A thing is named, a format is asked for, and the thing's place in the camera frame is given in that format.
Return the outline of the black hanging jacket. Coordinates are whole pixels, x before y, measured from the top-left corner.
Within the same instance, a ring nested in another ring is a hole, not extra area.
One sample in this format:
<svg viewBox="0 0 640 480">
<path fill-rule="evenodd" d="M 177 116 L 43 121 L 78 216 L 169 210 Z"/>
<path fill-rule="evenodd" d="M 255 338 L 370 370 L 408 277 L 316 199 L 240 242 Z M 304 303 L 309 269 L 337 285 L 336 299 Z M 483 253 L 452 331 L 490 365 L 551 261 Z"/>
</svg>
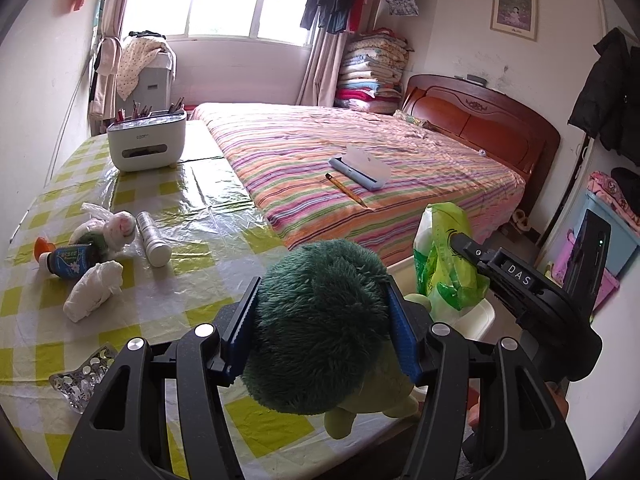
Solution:
<svg viewBox="0 0 640 480">
<path fill-rule="evenodd" d="M 639 166 L 639 48 L 618 27 L 593 47 L 599 59 L 567 123 Z"/>
</svg>

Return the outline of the silver pill blister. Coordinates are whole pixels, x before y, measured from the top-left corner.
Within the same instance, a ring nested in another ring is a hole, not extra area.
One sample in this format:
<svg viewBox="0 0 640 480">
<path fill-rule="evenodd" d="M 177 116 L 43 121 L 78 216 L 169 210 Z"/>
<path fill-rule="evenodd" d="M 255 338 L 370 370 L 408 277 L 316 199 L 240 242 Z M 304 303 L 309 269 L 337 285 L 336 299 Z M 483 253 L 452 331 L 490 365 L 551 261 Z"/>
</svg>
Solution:
<svg viewBox="0 0 640 480">
<path fill-rule="evenodd" d="M 50 385 L 74 412 L 82 414 L 116 356 L 117 350 L 111 344 L 104 344 L 74 370 L 52 374 Z"/>
</svg>

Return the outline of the stack of folded quilts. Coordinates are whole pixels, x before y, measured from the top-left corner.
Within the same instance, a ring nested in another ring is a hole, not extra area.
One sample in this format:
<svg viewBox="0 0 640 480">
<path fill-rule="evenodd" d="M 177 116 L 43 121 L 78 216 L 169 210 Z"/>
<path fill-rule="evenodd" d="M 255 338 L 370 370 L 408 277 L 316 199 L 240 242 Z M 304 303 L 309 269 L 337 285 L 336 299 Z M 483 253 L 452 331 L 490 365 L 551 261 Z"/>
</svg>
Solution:
<svg viewBox="0 0 640 480">
<path fill-rule="evenodd" d="M 357 36 L 342 58 L 334 106 L 393 115 L 400 107 L 401 81 L 410 52 L 408 41 L 388 28 Z"/>
</svg>

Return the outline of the dotted cloth on appliance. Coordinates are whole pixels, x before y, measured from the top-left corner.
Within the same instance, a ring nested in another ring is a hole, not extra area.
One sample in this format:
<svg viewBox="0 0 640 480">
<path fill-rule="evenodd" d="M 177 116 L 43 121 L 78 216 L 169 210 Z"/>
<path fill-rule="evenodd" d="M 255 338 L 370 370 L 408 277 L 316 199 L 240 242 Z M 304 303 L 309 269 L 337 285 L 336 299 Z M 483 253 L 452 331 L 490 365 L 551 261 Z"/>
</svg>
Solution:
<svg viewBox="0 0 640 480">
<path fill-rule="evenodd" d="M 130 37 L 118 63 L 116 73 L 116 91 L 126 101 L 139 83 L 139 76 L 160 53 L 167 54 L 171 79 L 176 76 L 176 55 L 168 42 L 162 37 Z"/>
</svg>

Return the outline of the striped bed sheet mattress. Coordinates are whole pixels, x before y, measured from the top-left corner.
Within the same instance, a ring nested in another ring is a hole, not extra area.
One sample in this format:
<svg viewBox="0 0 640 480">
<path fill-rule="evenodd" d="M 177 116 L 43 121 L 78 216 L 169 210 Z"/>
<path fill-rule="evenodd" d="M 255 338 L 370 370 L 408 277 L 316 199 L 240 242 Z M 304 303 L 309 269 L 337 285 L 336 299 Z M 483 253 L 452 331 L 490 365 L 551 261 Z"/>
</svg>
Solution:
<svg viewBox="0 0 640 480">
<path fill-rule="evenodd" d="M 525 191 L 515 170 L 394 116 L 262 103 L 205 103 L 194 116 L 290 249 L 346 238 L 396 263 L 441 202 L 465 211 L 481 243 Z"/>
</svg>

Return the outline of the blue label bottle orange cap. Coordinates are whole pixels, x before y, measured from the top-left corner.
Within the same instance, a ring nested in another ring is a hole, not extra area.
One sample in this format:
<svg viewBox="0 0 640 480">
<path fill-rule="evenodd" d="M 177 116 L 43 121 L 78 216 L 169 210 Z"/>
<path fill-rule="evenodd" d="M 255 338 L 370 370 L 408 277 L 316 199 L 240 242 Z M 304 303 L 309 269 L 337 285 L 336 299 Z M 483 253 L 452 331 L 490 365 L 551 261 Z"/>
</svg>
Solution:
<svg viewBox="0 0 640 480">
<path fill-rule="evenodd" d="M 39 270 L 63 280 L 77 281 L 98 263 L 111 255 L 106 248 L 96 243 L 55 246 L 44 237 L 34 244 L 34 257 Z"/>
</svg>

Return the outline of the green plush toy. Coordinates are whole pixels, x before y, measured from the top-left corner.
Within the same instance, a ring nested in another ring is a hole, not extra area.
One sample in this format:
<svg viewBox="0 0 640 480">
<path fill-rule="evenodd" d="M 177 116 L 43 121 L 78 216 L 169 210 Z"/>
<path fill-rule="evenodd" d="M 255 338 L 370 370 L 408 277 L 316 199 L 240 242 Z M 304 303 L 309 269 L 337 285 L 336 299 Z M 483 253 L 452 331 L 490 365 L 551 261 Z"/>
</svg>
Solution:
<svg viewBox="0 0 640 480">
<path fill-rule="evenodd" d="M 349 240 L 289 252 L 262 278 L 254 341 L 242 373 L 270 410 L 320 415 L 328 435 L 350 435 L 360 414 L 418 414 L 416 382 L 398 361 L 381 259 Z"/>
</svg>

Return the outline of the white tissue box organizer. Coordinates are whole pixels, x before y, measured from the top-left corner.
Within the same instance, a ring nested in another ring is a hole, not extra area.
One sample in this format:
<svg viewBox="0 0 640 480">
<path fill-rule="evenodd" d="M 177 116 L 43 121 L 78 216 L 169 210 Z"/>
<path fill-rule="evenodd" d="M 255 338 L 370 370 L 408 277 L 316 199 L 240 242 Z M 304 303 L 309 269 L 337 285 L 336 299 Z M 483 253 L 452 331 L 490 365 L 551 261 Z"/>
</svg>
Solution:
<svg viewBox="0 0 640 480">
<path fill-rule="evenodd" d="M 152 112 L 110 125 L 108 148 L 114 166 L 122 172 L 137 172 L 175 165 L 186 143 L 186 111 Z"/>
</svg>

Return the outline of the yellow checkered plastic tablecloth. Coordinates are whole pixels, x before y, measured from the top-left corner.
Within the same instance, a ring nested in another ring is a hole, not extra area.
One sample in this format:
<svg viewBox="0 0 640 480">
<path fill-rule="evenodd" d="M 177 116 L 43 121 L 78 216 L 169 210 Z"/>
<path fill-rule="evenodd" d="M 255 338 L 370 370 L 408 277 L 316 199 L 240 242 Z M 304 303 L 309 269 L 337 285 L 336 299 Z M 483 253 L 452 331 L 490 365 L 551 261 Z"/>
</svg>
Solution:
<svg viewBox="0 0 640 480">
<path fill-rule="evenodd" d="M 82 205 L 152 216 L 171 249 L 153 268 L 140 243 L 119 255 L 122 289 L 80 322 L 63 311 L 69 282 L 43 270 L 38 237 L 67 243 Z M 105 136 L 87 140 L 30 206 L 1 263 L 1 405 L 29 452 L 56 474 L 79 416 L 49 382 L 104 344 L 171 341 L 239 300 L 285 253 L 279 237 L 201 122 L 176 166 L 121 174 Z"/>
</svg>

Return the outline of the green plastic tissue package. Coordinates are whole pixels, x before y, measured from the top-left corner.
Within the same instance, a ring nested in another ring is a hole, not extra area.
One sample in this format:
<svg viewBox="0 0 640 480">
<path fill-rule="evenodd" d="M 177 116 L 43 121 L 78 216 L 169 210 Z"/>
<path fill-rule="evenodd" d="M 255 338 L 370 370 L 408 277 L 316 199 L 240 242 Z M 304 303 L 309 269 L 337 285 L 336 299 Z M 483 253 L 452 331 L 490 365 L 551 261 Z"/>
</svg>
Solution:
<svg viewBox="0 0 640 480">
<path fill-rule="evenodd" d="M 413 241 L 416 292 L 430 300 L 434 321 L 454 323 L 481 302 L 489 278 L 450 246 L 456 234 L 472 235 L 466 213 L 454 203 L 428 205 Z"/>
</svg>

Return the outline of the pair of slippers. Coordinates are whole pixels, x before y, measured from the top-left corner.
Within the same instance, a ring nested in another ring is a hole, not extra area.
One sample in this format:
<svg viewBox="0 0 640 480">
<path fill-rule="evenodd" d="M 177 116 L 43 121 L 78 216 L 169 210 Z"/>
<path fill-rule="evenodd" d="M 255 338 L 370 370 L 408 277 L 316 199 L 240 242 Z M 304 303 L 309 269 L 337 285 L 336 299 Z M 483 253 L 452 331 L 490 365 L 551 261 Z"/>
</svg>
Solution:
<svg viewBox="0 0 640 480">
<path fill-rule="evenodd" d="M 511 221 L 518 229 L 518 232 L 526 233 L 530 230 L 529 220 L 524 210 L 514 210 L 511 216 Z"/>
</svg>

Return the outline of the white tissue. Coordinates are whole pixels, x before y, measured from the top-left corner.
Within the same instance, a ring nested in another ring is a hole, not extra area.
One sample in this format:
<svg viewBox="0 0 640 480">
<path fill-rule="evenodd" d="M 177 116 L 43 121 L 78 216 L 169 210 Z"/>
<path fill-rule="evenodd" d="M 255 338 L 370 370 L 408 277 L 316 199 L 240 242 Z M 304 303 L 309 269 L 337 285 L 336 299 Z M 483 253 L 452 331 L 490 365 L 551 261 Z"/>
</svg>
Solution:
<svg viewBox="0 0 640 480">
<path fill-rule="evenodd" d="M 74 285 L 63 304 L 64 314 L 78 323 L 122 291 L 124 267 L 115 260 L 97 263 Z"/>
</svg>

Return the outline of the light blue storage box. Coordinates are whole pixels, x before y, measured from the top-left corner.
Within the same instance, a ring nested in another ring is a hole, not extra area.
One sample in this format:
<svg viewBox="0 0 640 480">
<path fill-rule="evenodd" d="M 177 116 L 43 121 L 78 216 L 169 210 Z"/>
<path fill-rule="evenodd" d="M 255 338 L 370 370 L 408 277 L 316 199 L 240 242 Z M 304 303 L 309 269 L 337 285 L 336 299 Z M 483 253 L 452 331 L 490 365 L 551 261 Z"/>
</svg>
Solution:
<svg viewBox="0 0 640 480">
<path fill-rule="evenodd" d="M 639 253 L 639 237 L 628 226 L 628 223 L 591 191 L 586 191 L 580 200 L 577 221 L 574 225 L 574 233 L 577 234 L 582 226 L 585 213 L 590 210 L 601 219 L 608 222 L 611 227 L 610 244 L 608 244 L 608 258 L 605 267 L 608 272 L 619 278 L 626 272 L 628 266 Z"/>
</svg>

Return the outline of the yellow pencil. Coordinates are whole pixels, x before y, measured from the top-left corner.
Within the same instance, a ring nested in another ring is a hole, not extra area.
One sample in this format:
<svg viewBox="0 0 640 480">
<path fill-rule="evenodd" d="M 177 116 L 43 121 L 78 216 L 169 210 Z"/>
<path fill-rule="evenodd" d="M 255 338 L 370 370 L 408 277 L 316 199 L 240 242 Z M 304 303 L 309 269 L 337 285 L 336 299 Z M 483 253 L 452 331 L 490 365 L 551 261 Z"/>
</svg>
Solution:
<svg viewBox="0 0 640 480">
<path fill-rule="evenodd" d="M 327 172 L 324 176 L 326 177 L 326 180 L 328 180 L 334 186 L 334 188 L 337 188 L 341 193 L 348 196 L 351 200 L 356 202 L 361 207 L 369 208 L 369 206 L 364 202 L 364 200 L 360 196 L 358 196 L 355 192 L 352 192 L 352 190 L 350 190 L 342 182 L 337 180 L 336 177 L 333 177 L 332 174 L 329 174 Z"/>
</svg>

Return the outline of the white pink wrapper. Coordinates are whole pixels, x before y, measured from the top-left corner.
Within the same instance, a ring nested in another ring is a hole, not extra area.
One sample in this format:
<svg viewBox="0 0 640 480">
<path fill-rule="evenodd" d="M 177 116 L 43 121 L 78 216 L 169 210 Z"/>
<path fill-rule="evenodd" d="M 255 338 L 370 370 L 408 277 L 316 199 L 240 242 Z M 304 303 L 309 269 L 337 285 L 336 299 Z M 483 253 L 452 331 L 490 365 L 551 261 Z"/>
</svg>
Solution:
<svg viewBox="0 0 640 480">
<path fill-rule="evenodd" d="M 137 222 L 128 211 L 111 212 L 102 206 L 82 203 L 82 212 L 89 219 L 74 229 L 68 241 L 71 245 L 96 246 L 102 261 L 119 254 L 136 238 Z"/>
</svg>

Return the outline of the pink curtain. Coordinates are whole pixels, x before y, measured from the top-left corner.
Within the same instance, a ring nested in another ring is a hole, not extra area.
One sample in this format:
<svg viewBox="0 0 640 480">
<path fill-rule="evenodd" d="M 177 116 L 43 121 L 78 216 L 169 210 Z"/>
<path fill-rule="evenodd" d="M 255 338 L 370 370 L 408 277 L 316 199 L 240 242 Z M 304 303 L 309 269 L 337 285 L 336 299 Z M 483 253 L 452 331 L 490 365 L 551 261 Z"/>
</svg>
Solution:
<svg viewBox="0 0 640 480">
<path fill-rule="evenodd" d="M 296 104 L 332 107 L 348 33 L 329 34 L 318 28 Z"/>
<path fill-rule="evenodd" d="M 88 117 L 94 122 L 116 115 L 116 76 L 122 56 L 122 23 L 127 0 L 100 0 Z"/>
</svg>

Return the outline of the pink curtain left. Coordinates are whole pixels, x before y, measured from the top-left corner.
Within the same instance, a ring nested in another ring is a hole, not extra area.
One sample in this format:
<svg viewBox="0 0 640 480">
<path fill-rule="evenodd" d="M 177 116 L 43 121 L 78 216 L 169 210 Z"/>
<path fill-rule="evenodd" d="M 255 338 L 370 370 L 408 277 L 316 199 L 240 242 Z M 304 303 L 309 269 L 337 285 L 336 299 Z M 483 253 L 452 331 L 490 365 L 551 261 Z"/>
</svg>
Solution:
<svg viewBox="0 0 640 480">
<path fill-rule="evenodd" d="M 94 122 L 116 115 L 116 76 L 122 56 L 122 23 L 127 0 L 100 0 L 88 117 Z"/>
</svg>

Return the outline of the framed wall picture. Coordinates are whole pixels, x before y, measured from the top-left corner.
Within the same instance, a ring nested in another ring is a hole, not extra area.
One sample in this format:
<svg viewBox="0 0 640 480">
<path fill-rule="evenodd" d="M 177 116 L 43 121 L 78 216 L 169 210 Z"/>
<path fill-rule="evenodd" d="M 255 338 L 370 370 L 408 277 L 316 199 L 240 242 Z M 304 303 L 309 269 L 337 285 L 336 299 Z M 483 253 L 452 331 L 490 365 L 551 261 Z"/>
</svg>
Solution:
<svg viewBox="0 0 640 480">
<path fill-rule="evenodd" d="M 492 0 L 490 29 L 536 41 L 538 0 Z"/>
</svg>

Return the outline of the pink curtain right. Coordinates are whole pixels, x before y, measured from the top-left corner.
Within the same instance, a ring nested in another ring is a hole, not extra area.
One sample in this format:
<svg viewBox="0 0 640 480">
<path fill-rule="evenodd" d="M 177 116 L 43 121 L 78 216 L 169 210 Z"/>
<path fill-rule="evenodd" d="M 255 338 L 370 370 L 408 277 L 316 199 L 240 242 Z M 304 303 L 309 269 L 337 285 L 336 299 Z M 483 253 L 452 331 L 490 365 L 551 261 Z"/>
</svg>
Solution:
<svg viewBox="0 0 640 480">
<path fill-rule="evenodd" d="M 332 107 L 348 33 L 329 34 L 318 28 L 296 104 Z"/>
</svg>

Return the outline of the grey white appliance cabinet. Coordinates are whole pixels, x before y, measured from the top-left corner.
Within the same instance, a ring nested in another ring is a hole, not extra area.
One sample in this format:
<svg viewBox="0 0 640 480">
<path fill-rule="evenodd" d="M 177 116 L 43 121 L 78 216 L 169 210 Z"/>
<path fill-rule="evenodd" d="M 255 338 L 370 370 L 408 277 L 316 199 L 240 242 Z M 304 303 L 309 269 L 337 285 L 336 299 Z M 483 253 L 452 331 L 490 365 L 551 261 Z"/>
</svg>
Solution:
<svg viewBox="0 0 640 480">
<path fill-rule="evenodd" d="M 166 52 L 156 58 L 140 72 L 137 87 L 131 99 L 140 106 L 149 106 L 153 112 L 167 110 L 170 104 L 171 87 L 175 80 L 174 61 Z"/>
</svg>

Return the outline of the red wooden headboard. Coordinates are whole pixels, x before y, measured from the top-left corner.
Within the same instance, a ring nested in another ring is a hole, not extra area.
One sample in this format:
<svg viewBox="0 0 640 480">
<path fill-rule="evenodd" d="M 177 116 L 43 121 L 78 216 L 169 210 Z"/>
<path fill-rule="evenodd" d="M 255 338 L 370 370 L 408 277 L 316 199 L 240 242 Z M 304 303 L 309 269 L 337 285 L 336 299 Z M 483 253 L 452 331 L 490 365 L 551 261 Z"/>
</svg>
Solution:
<svg viewBox="0 0 640 480">
<path fill-rule="evenodd" d="M 546 118 L 498 91 L 431 74 L 409 78 L 402 110 L 517 172 L 525 180 L 518 206 L 533 211 L 561 141 Z"/>
</svg>

